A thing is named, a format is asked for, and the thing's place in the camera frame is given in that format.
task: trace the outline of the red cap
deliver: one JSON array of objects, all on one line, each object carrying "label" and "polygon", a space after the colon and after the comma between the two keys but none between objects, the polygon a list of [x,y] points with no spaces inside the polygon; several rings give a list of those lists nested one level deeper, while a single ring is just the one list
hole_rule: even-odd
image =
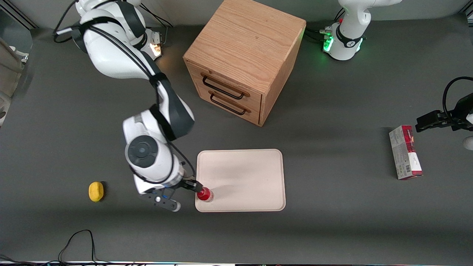
[{"label": "red cap", "polygon": [[208,201],[212,197],[212,192],[210,189],[203,187],[202,190],[197,193],[197,198],[203,201]]}]

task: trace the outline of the wooden cabinet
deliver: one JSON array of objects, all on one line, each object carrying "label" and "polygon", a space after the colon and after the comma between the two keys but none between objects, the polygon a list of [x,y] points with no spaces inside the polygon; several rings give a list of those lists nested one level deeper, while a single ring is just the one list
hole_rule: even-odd
[{"label": "wooden cabinet", "polygon": [[199,96],[262,126],[297,57],[306,22],[252,0],[224,0],[184,61]]}]

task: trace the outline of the green light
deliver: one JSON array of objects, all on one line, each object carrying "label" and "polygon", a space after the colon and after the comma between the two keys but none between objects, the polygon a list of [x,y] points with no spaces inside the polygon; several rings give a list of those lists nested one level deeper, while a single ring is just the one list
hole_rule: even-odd
[{"label": "green light", "polygon": [[330,51],[330,48],[332,47],[332,43],[333,43],[333,37],[330,36],[330,38],[327,39],[324,43],[324,50],[326,52]]},{"label": "green light", "polygon": [[359,41],[359,44],[358,44],[358,48],[356,48],[356,51],[358,52],[359,51],[359,47],[361,46],[361,43],[363,42],[363,38],[361,38],[361,40]]}]

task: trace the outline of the wall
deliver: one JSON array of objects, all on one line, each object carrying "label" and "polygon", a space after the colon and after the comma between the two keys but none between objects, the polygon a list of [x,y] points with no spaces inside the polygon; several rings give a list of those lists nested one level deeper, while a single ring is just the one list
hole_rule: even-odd
[{"label": "wall", "polygon": [[[336,0],[257,0],[307,21],[333,19],[340,9]],[[54,28],[70,0],[11,0],[38,26]],[[205,24],[222,0],[143,0],[149,9],[175,25]],[[374,8],[374,20],[441,18],[457,13],[468,0],[404,0],[400,4]],[[79,16],[72,10],[64,20],[64,26],[77,21]],[[157,22],[146,16],[149,26]]]},{"label": "wall", "polygon": [[33,39],[29,30],[0,10],[0,38],[20,52],[29,53]]}]

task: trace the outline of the beige tray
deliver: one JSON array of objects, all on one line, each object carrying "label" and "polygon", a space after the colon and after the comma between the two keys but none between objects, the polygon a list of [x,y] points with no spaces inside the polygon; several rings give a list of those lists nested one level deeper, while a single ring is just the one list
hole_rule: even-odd
[{"label": "beige tray", "polygon": [[211,202],[195,198],[195,208],[210,212],[276,212],[286,206],[279,150],[202,151],[197,181],[214,193]]}]

